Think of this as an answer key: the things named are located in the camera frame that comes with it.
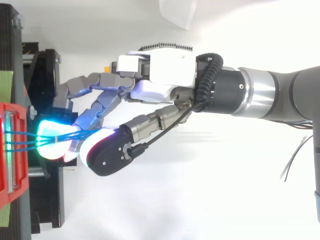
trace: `screw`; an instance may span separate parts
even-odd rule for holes
[[[12,20],[12,26],[14,26],[18,30],[24,29],[23,21],[24,21],[24,18],[22,17],[22,15],[17,14],[14,16]]]
[[[55,56],[55,63],[61,64],[61,56],[60,55]]]
[[[35,116],[37,116],[38,112],[37,110],[35,110],[35,107],[34,106],[29,106],[29,117],[31,120],[34,120],[35,119]]]

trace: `green tape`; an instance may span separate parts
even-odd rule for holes
[[[0,71],[0,103],[11,102],[13,71]]]
[[[10,203],[0,209],[0,228],[7,228],[10,219]]]

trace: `orange component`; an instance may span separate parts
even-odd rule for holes
[[[8,155],[5,152],[6,113],[10,113],[12,122],[11,131],[27,132],[27,111],[22,106],[10,103],[0,103],[0,209],[20,197],[29,187],[28,154],[26,151],[11,153],[12,177],[8,178]],[[26,142],[27,136],[11,134],[12,142]],[[15,150],[26,148],[26,144],[19,144]],[[12,180],[13,189],[9,192],[9,180]]]
[[[104,72],[105,73],[110,73],[110,67],[109,66],[105,66],[104,67]]]

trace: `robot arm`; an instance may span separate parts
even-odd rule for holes
[[[140,115],[112,132],[103,128],[86,139],[80,148],[80,157],[100,176],[127,166],[148,147],[148,143],[133,144],[155,131],[166,131],[177,123],[184,123],[191,110],[287,123],[312,121],[315,196],[320,221],[320,67],[276,73],[222,65],[220,56],[195,57],[190,47],[168,43],[146,46],[121,55],[112,64],[112,73],[93,73],[61,85],[53,106],[71,110],[70,99],[91,89],[104,90],[91,109],[75,121],[85,130],[100,126],[101,119],[121,99],[173,103],[151,114]],[[77,152],[79,146],[71,151]]]

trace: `red frame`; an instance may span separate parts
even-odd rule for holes
[[[7,181],[7,165],[5,162],[5,143],[4,143],[4,111],[15,112],[13,118],[13,129],[17,132],[27,132],[27,111],[22,106],[1,103],[0,102],[0,209],[8,203],[11,203],[16,198],[20,197],[29,187],[28,177],[28,153],[26,151],[15,152],[15,182],[18,185],[13,189],[13,192],[8,194]],[[27,136],[15,134],[13,137],[15,142],[26,142]],[[27,145],[17,145],[15,149],[26,148]]]

